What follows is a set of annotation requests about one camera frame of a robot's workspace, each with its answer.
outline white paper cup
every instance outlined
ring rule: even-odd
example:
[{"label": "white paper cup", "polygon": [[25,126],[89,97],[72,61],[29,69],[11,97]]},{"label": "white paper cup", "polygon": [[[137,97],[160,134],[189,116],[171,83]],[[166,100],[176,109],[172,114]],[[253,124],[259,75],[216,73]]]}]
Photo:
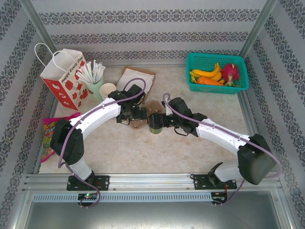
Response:
[{"label": "white paper cup", "polygon": [[116,90],[116,86],[112,83],[105,83],[101,86],[100,88],[100,93],[101,93],[101,96],[103,98],[103,100],[105,98],[108,98],[108,95],[111,93],[111,92],[114,92]]}]

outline bag handle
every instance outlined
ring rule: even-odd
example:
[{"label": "bag handle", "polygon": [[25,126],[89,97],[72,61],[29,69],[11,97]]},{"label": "bag handle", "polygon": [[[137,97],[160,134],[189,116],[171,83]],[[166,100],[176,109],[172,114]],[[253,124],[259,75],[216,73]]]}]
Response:
[{"label": "bag handle", "polygon": [[41,59],[40,59],[40,58],[38,57],[38,55],[37,55],[36,46],[39,45],[39,44],[45,45],[45,46],[48,48],[49,52],[50,52],[52,55],[53,55],[53,53],[52,53],[51,49],[48,47],[48,45],[46,45],[45,43],[37,43],[37,44],[35,45],[35,47],[34,47],[34,51],[35,51],[35,55],[36,55],[37,59],[38,59],[38,60],[42,63],[42,65],[48,70],[47,66],[41,61]]},{"label": "bag handle", "polygon": [[68,53],[65,52],[65,51],[56,51],[55,53],[52,54],[52,55],[53,55],[53,56],[52,56],[52,60],[53,60],[53,63],[55,64],[55,66],[58,67],[59,69],[62,69],[64,72],[66,72],[67,70],[64,70],[63,68],[57,66],[56,63],[55,63],[55,61],[54,61],[54,56],[55,56],[55,54],[57,54],[58,52],[64,52],[65,54],[67,54],[68,56],[70,56],[71,59],[72,59],[73,61],[75,61],[75,60],[73,59],[73,57],[72,57],[70,54],[68,54]]}]

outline cup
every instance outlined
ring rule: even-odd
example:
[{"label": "cup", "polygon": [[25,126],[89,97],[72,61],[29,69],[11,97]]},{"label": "cup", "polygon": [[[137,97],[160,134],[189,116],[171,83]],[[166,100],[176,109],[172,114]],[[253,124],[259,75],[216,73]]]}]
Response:
[{"label": "cup", "polygon": [[108,98],[108,95],[111,92],[114,92],[116,90],[116,86],[112,83],[105,83],[100,88],[100,95],[102,96],[102,99]]},{"label": "cup", "polygon": [[91,94],[92,98],[96,101],[102,101],[103,98],[100,93],[100,88],[104,84],[104,78],[97,84],[86,83],[86,86]]}]

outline dragon fruit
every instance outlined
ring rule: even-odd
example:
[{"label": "dragon fruit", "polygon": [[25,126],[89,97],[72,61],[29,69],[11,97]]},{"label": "dragon fruit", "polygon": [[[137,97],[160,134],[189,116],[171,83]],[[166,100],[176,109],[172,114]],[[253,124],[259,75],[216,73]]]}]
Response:
[{"label": "dragon fruit", "polygon": [[237,65],[228,63],[221,70],[222,78],[226,81],[225,86],[236,86],[233,81],[239,81],[239,72]]}]

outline carrot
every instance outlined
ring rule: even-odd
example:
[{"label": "carrot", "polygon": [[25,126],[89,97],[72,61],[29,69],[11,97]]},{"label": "carrot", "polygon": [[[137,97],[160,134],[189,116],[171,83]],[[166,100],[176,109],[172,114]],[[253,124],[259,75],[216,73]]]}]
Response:
[{"label": "carrot", "polygon": [[216,86],[223,86],[224,85],[223,83],[217,82],[215,80],[212,80],[212,79],[204,77],[204,76],[198,78],[197,83],[207,84],[207,85],[216,85]]}]

